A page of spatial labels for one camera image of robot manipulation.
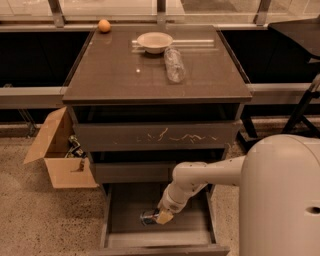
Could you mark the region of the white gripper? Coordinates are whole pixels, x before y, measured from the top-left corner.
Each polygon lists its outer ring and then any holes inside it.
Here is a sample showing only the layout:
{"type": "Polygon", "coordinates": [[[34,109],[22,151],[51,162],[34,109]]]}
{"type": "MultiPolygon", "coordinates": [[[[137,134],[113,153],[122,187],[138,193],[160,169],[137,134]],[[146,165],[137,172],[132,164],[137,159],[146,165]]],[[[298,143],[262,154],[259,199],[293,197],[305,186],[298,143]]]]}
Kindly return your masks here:
{"type": "Polygon", "coordinates": [[[156,218],[156,223],[164,225],[173,219],[173,214],[182,211],[185,207],[185,203],[175,202],[167,192],[164,192],[157,207],[160,211],[156,218]]]}

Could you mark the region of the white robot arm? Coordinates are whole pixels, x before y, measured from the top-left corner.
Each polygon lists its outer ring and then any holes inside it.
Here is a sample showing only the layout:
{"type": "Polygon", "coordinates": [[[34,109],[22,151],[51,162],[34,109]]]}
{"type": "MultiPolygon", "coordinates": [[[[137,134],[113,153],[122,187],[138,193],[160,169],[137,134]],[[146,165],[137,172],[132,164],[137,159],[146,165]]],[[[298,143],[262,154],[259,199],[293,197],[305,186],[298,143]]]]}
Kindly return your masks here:
{"type": "Polygon", "coordinates": [[[169,222],[208,184],[239,188],[239,256],[320,256],[319,139],[274,135],[242,157],[178,164],[157,222],[169,222]]]}

